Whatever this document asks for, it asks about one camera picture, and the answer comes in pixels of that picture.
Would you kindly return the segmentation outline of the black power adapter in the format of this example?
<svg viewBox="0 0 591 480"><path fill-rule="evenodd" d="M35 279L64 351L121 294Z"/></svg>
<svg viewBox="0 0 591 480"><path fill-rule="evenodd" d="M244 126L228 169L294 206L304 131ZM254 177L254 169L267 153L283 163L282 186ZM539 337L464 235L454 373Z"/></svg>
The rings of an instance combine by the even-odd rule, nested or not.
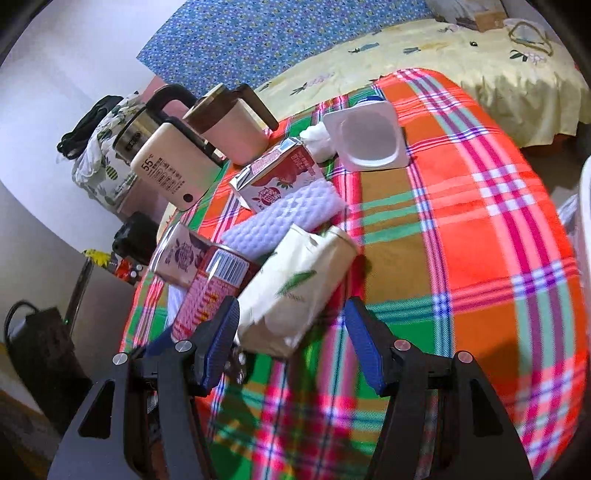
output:
<svg viewBox="0 0 591 480"><path fill-rule="evenodd" d="M92 387L57 308L27 300L5 317L4 342L18 377L59 435L64 435Z"/></svg>

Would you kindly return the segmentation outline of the white foam fruit net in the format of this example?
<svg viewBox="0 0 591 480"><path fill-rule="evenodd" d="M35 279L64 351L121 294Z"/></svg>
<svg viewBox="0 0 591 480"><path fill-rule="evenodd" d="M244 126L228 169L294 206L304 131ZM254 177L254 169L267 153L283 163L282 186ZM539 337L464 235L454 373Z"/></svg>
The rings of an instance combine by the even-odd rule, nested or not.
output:
<svg viewBox="0 0 591 480"><path fill-rule="evenodd" d="M311 232L345 209L346 201L331 182L315 180L231 227L222 234L221 243L256 260L276 249L291 226Z"/></svg>

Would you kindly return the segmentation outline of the red soda can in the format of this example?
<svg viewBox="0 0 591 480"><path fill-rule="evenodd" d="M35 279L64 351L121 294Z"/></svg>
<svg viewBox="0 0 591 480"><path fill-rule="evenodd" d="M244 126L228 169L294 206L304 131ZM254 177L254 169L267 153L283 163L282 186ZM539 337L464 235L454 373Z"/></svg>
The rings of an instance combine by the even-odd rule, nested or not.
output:
<svg viewBox="0 0 591 480"><path fill-rule="evenodd" d="M235 250L211 246L198 264L197 275L172 323L171 339L190 338L199 324L214 317L226 296L237 297L242 292L259 268L259 263Z"/></svg>

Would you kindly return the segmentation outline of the white leaf-print paper carton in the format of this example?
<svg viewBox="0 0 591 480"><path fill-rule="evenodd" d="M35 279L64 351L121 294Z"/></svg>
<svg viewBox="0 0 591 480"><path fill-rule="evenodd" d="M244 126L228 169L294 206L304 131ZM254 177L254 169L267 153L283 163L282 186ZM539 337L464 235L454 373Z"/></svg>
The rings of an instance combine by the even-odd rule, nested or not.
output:
<svg viewBox="0 0 591 480"><path fill-rule="evenodd" d="M289 358L359 252L338 227L317 235L291 225L238 297L235 343L249 352Z"/></svg>

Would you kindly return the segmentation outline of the white plastic yogurt cup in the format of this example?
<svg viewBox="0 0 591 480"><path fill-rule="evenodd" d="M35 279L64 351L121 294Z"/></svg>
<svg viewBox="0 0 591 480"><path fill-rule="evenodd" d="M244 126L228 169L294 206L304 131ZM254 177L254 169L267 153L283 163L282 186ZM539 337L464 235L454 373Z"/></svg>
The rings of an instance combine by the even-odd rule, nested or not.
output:
<svg viewBox="0 0 591 480"><path fill-rule="evenodd" d="M342 166L349 172L383 171L410 164L394 105L378 96L325 114L322 123Z"/></svg>

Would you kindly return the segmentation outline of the pink electric kettle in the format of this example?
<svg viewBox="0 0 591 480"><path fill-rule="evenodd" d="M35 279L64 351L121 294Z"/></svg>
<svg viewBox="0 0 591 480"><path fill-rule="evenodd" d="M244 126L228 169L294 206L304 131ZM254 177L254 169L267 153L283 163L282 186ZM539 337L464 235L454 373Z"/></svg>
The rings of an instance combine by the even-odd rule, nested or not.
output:
<svg viewBox="0 0 591 480"><path fill-rule="evenodd" d="M113 148L150 188L186 211L211 188L224 161L214 145L164 112L172 101L192 107L197 98L178 84L159 88L117 134Z"/></svg>

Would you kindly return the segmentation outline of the cardboard quilt box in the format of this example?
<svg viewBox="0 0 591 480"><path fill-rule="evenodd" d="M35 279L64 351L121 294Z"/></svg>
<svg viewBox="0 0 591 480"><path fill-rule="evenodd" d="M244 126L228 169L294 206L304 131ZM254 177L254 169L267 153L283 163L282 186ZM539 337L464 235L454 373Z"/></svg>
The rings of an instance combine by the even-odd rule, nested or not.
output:
<svg viewBox="0 0 591 480"><path fill-rule="evenodd" d="M464 4L454 14L456 23L471 30L486 32L504 26L508 18L503 6L486 7L478 4Z"/></svg>

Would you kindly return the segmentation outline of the yellow printed bed sheet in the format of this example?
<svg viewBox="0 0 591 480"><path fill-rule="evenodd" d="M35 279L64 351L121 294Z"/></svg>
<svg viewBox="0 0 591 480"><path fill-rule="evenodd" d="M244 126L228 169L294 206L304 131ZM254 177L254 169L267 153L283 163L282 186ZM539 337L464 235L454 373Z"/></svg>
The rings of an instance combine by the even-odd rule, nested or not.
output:
<svg viewBox="0 0 591 480"><path fill-rule="evenodd" d="M541 40L533 47L520 33ZM423 68L459 85L520 147L573 136L590 121L590 88L567 49L541 28L478 32L435 20L385 28L302 60L256 92L277 119L361 88L397 70Z"/></svg>

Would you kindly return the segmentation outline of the purple milk carton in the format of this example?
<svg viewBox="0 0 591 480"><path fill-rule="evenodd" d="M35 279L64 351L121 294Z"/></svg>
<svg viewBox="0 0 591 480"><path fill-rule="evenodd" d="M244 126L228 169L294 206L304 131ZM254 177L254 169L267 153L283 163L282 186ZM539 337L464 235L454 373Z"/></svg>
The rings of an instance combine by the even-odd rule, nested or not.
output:
<svg viewBox="0 0 591 480"><path fill-rule="evenodd" d="M211 241L183 224L169 226L152 255L148 270L165 282L190 287Z"/></svg>

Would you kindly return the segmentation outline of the blue floral headboard cushion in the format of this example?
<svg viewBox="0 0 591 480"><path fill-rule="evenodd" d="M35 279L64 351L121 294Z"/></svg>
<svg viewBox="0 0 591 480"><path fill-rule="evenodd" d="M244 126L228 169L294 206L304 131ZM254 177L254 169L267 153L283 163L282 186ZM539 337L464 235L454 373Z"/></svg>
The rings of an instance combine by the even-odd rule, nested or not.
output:
<svg viewBox="0 0 591 480"><path fill-rule="evenodd" d="M200 96L218 83L257 87L335 45L432 15L424 1L186 1L137 58Z"/></svg>

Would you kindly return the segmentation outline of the red strawberry milk carton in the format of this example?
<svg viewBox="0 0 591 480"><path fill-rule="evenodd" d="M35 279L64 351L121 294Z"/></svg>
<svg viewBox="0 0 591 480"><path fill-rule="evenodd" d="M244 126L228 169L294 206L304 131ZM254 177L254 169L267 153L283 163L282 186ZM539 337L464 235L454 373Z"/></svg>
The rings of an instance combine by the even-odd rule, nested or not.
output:
<svg viewBox="0 0 591 480"><path fill-rule="evenodd" d="M304 143L288 137L245 166L229 184L250 211L259 213L323 176Z"/></svg>

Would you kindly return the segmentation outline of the white tissue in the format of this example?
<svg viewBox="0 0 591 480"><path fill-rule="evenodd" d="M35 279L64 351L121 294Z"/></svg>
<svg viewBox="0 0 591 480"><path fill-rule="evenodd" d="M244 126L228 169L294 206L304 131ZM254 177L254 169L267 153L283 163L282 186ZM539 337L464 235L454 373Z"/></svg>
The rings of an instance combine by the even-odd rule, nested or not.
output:
<svg viewBox="0 0 591 480"><path fill-rule="evenodd" d="M334 158L337 153L335 146L332 145L332 139L327 127L322 122L311 125L302 131L298 137L300 137L301 142L304 143L305 148L311 154L311 158L317 164L324 164Z"/></svg>

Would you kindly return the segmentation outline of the black bag on pillow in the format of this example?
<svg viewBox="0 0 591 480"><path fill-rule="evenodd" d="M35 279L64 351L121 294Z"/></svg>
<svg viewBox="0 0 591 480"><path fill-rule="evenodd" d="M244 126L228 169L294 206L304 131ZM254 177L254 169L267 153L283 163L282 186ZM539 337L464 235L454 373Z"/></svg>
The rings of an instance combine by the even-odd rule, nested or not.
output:
<svg viewBox="0 0 591 480"><path fill-rule="evenodd" d="M121 96L107 95L97 101L75 127L61 137L56 146L57 152L67 160L77 159L85 150L95 128L121 100Z"/></svg>

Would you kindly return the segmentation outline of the pineapple print pillow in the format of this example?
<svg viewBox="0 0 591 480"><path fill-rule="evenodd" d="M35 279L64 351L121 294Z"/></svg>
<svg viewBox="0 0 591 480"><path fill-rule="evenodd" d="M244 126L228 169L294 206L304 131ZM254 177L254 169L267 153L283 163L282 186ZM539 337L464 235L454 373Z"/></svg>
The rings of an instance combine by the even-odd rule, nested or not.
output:
<svg viewBox="0 0 591 480"><path fill-rule="evenodd" d="M142 107L139 93L123 97L98 123L85 150L74 161L72 181L111 212L118 210L136 180L113 143Z"/></svg>

